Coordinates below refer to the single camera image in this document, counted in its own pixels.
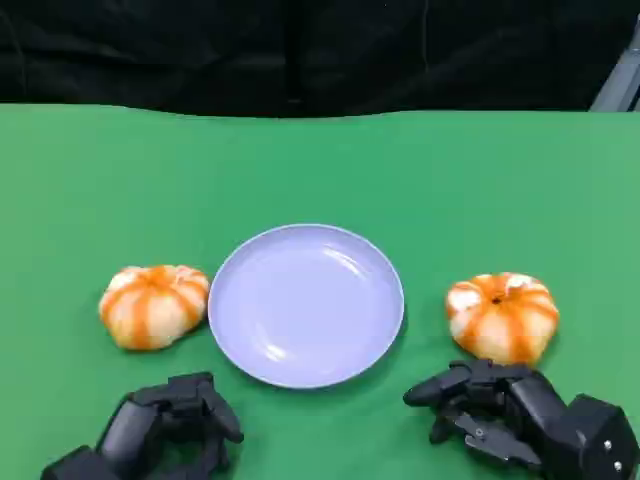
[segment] black curtain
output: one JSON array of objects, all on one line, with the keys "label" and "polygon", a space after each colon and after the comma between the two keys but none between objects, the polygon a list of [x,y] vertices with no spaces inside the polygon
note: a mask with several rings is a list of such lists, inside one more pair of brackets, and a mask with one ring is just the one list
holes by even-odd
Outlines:
[{"label": "black curtain", "polygon": [[0,101],[586,110],[638,0],[0,0]]}]

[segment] plate rim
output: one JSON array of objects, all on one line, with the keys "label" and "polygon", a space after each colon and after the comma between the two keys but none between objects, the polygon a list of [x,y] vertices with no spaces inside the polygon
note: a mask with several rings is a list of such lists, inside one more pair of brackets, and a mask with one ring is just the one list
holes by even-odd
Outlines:
[{"label": "plate rim", "polygon": [[[372,249],[378,256],[380,256],[383,262],[387,264],[387,266],[389,267],[392,273],[392,277],[395,283],[394,289],[397,290],[397,294],[399,295],[400,310],[398,312],[398,320],[396,321],[393,334],[389,336],[389,339],[387,343],[384,345],[384,348],[381,349],[380,353],[375,356],[373,361],[367,362],[363,367],[354,369],[353,372],[349,372],[346,376],[344,376],[344,378],[339,378],[338,380],[335,380],[335,381],[323,382],[318,384],[310,382],[309,384],[305,384],[305,385],[290,385],[285,382],[275,381],[273,379],[269,379],[268,377],[256,374],[255,372],[252,372],[251,369],[246,368],[246,366],[242,365],[242,362],[239,362],[237,357],[232,355],[225,348],[222,342],[220,342],[218,334],[216,333],[216,330],[213,328],[213,323],[211,318],[211,310],[212,310],[211,306],[214,301],[213,298],[215,298],[213,296],[213,290],[216,287],[216,285],[220,282],[220,278],[229,268],[229,264],[231,263],[231,260],[234,257],[236,257],[236,255],[238,255],[241,251],[246,249],[249,245],[259,241],[263,237],[266,237],[284,230],[298,230],[298,229],[306,229],[306,228],[318,228],[318,229],[339,232],[341,234],[351,236],[356,240],[363,242],[364,244],[367,245],[367,247]],[[380,248],[378,248],[375,244],[373,244],[370,240],[363,237],[362,235],[352,232],[351,230],[347,230],[346,228],[343,228],[343,227],[324,224],[324,223],[291,223],[287,225],[280,225],[277,227],[269,228],[268,230],[264,230],[263,232],[258,233],[252,236],[251,238],[243,241],[240,245],[238,245],[236,248],[233,249],[233,251],[225,258],[225,260],[222,262],[222,264],[216,271],[216,274],[214,275],[213,280],[211,281],[211,286],[209,288],[209,296],[207,297],[207,321],[209,323],[209,330],[211,331],[211,334],[213,335],[218,348],[225,355],[225,357],[227,357],[227,360],[229,360],[236,368],[242,370],[245,374],[249,375],[250,377],[253,377],[269,385],[273,385],[280,388],[288,388],[292,390],[315,390],[315,389],[321,389],[326,387],[332,387],[332,386],[347,382],[351,379],[354,379],[362,375],[364,372],[366,372],[370,368],[372,368],[389,352],[389,350],[391,349],[391,346],[398,338],[402,325],[405,321],[405,318],[404,318],[405,309],[406,309],[406,306],[405,306],[404,286],[402,284],[402,280],[400,279],[400,275],[398,274],[398,271],[396,270],[395,266],[393,265],[389,257],[387,257],[387,255]]]}]

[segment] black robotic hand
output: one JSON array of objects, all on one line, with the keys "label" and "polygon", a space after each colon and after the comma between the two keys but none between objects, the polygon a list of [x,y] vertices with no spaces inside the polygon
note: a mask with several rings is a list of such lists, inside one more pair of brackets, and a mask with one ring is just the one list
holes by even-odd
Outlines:
[{"label": "black robotic hand", "polygon": [[[207,480],[229,465],[224,441],[243,438],[210,373],[172,377],[126,395],[95,450],[76,449],[45,468],[41,480]],[[196,442],[202,450],[191,464],[150,474],[167,442]]]},{"label": "black robotic hand", "polygon": [[640,449],[624,411],[587,395],[567,406],[526,365],[453,362],[405,393],[404,402],[434,411],[434,444],[461,434],[468,448],[549,480],[636,478]]}]

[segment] green table surface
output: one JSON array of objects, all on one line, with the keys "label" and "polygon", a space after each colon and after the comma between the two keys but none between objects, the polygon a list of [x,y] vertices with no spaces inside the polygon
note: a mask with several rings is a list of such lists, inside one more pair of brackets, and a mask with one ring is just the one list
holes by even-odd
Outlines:
[{"label": "green table surface", "polygon": [[[528,478],[428,443],[402,403],[464,358],[443,297],[454,281],[527,272],[559,333],[540,368],[565,400],[622,405],[640,431],[640,116],[403,113],[313,121],[191,118],[109,107],[0,108],[3,478],[93,444],[121,395],[211,370],[246,441],[220,478]],[[153,354],[118,350],[98,300],[126,265],[215,274],[248,237],[335,224],[394,262],[407,321],[364,375],[323,391],[261,384],[202,328]]]}]

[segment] mini pumpkin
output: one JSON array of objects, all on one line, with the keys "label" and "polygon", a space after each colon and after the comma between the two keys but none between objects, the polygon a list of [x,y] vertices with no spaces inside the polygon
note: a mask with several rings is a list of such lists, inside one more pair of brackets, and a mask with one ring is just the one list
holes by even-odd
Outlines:
[{"label": "mini pumpkin", "polygon": [[558,326],[547,287],[517,273],[456,283],[446,306],[454,340],[476,357],[500,364],[535,364]]},{"label": "mini pumpkin", "polygon": [[100,316],[121,348],[157,350],[200,323],[208,290],[205,274],[184,265],[126,267],[109,283]]}]

